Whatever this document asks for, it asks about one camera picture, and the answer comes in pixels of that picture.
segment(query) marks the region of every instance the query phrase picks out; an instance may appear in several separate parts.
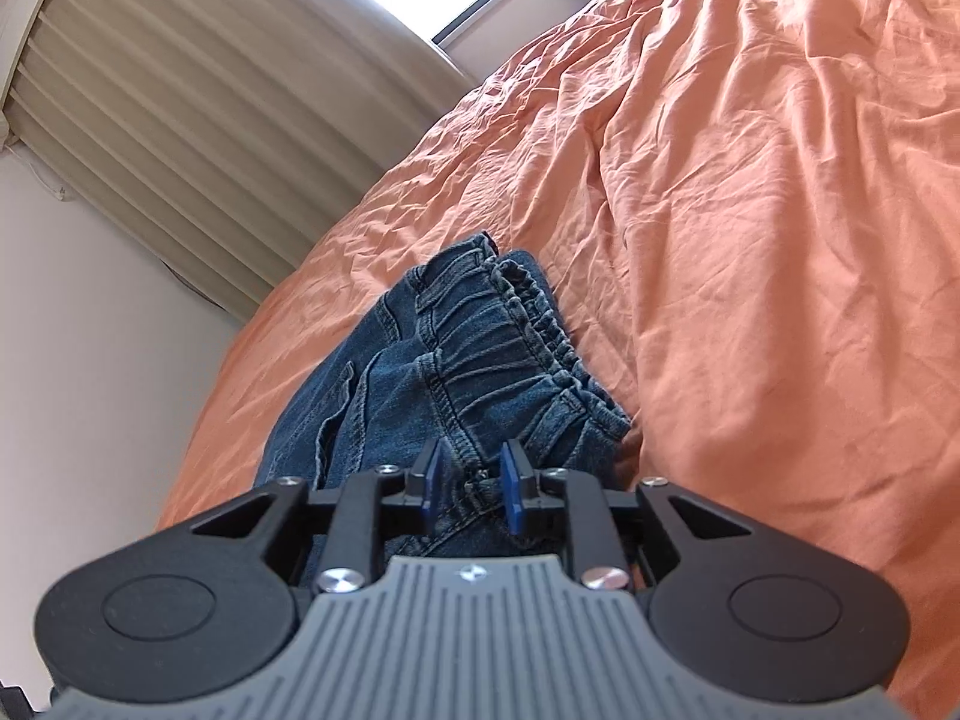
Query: silver screw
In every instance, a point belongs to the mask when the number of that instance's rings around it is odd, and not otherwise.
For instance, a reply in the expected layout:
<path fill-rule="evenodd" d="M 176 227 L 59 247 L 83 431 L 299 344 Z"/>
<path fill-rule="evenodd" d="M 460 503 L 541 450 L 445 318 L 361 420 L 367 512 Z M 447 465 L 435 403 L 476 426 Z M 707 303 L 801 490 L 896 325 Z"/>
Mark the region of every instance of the silver screw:
<path fill-rule="evenodd" d="M 363 574 L 352 568 L 328 568 L 317 577 L 317 586 L 323 592 L 353 592 L 366 583 Z"/>
<path fill-rule="evenodd" d="M 630 584 L 630 575 L 622 568 L 598 565 L 584 571 L 580 582 L 591 590 L 622 590 Z"/>
<path fill-rule="evenodd" d="M 475 562 L 470 565 L 465 565 L 460 569 L 460 578 L 469 581 L 471 584 L 477 583 L 482 579 L 486 579 L 487 570 L 482 565 L 477 565 Z"/>

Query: blue denim jeans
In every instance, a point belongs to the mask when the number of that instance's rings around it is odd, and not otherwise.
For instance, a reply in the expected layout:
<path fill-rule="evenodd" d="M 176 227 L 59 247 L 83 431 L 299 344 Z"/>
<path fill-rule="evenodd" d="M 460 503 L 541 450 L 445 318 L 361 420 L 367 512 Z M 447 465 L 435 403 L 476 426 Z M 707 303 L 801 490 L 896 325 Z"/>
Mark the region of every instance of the blue denim jeans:
<path fill-rule="evenodd" d="M 435 532 L 394 539 L 387 556 L 548 552 L 507 532 L 501 443 L 519 439 L 535 469 L 589 471 L 612 485 L 629 427 L 574 352 L 534 258 L 498 256 L 479 233 L 407 271 L 318 365 L 277 420 L 256 483 L 299 476 L 337 487 L 381 463 L 410 467 L 426 440 L 446 437 L 453 461 Z"/>

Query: beige curtain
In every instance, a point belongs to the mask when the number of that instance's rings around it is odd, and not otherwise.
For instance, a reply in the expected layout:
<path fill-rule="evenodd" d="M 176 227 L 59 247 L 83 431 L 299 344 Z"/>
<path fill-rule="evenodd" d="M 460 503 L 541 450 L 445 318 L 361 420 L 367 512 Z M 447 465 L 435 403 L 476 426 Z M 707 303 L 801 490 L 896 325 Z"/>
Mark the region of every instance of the beige curtain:
<path fill-rule="evenodd" d="M 4 113 L 247 319 L 471 85 L 370 0 L 45 0 Z"/>

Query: denim shorts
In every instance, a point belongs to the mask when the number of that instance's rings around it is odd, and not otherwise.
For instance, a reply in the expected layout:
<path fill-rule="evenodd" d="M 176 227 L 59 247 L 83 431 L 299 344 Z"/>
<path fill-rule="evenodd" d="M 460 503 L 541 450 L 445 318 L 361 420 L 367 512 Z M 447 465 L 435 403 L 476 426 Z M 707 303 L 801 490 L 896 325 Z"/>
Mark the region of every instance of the denim shorts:
<path fill-rule="evenodd" d="M 446 437 L 453 460 L 435 531 L 393 539 L 387 556 L 549 552 L 555 545 L 507 532 L 501 443 L 519 439 L 535 469 L 613 485 L 629 427 L 573 350 L 534 258 L 499 256 L 479 233 L 407 271 L 318 365 L 277 420 L 256 483 L 299 476 L 337 487 L 381 463 L 410 467 L 426 440 Z"/>

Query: orange blanket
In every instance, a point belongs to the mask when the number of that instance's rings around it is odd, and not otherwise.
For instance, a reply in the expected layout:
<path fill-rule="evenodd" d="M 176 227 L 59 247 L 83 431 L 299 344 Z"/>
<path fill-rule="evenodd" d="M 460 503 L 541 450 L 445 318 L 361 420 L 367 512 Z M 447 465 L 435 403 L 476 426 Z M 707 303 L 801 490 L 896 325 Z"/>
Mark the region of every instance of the orange blanket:
<path fill-rule="evenodd" d="M 241 493 L 405 269 L 533 252 L 621 461 L 880 571 L 960 700 L 960 0 L 596 0 L 437 124 L 237 338 L 162 524 Z M 640 449 L 640 430 L 644 441 Z"/>

